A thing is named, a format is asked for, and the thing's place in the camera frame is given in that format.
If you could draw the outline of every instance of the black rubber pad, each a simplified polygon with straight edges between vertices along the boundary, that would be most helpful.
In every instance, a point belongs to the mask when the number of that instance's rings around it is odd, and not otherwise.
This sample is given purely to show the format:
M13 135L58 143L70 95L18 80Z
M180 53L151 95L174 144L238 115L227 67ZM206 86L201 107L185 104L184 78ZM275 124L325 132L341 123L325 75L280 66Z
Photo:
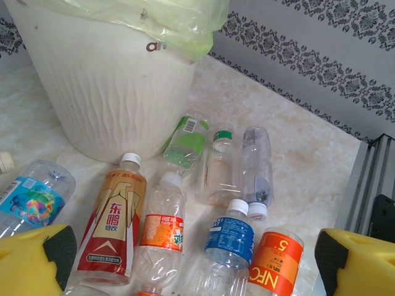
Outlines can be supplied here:
M339 268L344 269L346 266L348 249L322 231L315 245L314 256L326 294L333 296L338 288L336 273Z
M77 254L77 241L73 229L70 226L65 227L45 241L43 247L48 261L56 264L56 281L64 291Z

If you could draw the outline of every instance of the orange bottle label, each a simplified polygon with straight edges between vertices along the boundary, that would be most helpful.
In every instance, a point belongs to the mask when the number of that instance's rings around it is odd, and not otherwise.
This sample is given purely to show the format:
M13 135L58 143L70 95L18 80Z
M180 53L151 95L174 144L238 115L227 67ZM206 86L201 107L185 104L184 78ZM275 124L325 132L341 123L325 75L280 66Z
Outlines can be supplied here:
M278 296L290 296L302 253L303 247L296 240L278 232L265 232L252 261L248 282Z
M184 221L177 216L147 215L140 245L183 251Z

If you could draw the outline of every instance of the white bottle cap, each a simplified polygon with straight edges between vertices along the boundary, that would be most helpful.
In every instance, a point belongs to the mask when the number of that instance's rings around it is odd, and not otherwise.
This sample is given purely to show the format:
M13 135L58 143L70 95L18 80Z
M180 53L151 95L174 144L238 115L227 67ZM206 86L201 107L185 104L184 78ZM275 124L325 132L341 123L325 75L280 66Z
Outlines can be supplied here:
M183 182L183 178L174 171L166 171L160 179L160 182L169 182L174 186L180 188Z
M0 153L0 173L8 173L15 168L14 161L12 160L9 152Z
M122 156L121 162L134 162L138 164L138 166L141 166L141 158L135 153L125 153Z
M252 202L248 208L248 218L263 221L267 217L267 206L264 203Z
M247 216L248 214L248 203L241 199L232 199L229 203L228 211L236 210Z

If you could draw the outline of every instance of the white trash bin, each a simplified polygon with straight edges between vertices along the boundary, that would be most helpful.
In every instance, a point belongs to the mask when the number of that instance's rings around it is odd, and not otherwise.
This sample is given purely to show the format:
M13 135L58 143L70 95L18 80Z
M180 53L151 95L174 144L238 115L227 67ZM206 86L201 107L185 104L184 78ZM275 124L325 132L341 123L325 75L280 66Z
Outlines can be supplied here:
M147 34L5 0L70 142L119 162L158 154L172 135L196 64Z

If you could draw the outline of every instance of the red and gold bottle label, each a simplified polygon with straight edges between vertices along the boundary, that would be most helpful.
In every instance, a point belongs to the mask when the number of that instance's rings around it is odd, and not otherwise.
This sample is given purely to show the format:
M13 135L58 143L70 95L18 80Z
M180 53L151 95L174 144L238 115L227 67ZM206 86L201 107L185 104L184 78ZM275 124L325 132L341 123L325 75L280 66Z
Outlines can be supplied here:
M77 270L131 275L146 186L141 175L130 171L106 174L85 229Z
M147 215L141 246L183 251L184 221L177 216Z
M290 296L294 289L303 247L296 240L265 232L249 270L248 282L278 296Z

